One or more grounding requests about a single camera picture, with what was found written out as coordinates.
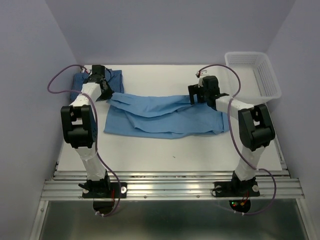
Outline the light blue long sleeve shirt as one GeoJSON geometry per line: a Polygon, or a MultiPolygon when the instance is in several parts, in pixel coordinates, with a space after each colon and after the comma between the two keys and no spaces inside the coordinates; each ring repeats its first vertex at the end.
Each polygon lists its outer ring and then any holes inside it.
{"type": "Polygon", "coordinates": [[[115,93],[108,100],[104,133],[127,137],[180,139],[229,131],[225,113],[187,95],[138,96],[115,93]]]}

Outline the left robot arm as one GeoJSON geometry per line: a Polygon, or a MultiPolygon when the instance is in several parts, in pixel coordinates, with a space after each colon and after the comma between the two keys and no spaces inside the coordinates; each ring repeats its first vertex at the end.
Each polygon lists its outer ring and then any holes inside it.
{"type": "Polygon", "coordinates": [[[82,197],[86,199],[106,198],[112,192],[107,170],[98,157],[98,127],[93,103],[109,99],[113,91],[103,65],[93,65],[91,70],[75,100],[60,110],[64,140],[77,152],[87,173],[86,182],[79,184],[82,197]]]}

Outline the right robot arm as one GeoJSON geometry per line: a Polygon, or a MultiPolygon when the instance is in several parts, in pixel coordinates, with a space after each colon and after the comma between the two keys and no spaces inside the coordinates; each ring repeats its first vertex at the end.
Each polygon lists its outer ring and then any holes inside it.
{"type": "Polygon", "coordinates": [[[230,181],[216,181],[212,195],[216,198],[260,196],[256,171],[261,155],[275,139],[275,129],[265,104],[252,105],[227,93],[221,93],[216,76],[205,76],[198,84],[188,86],[191,105],[206,103],[213,110],[226,113],[227,119],[238,121],[242,149],[237,149],[240,160],[230,181]]]}

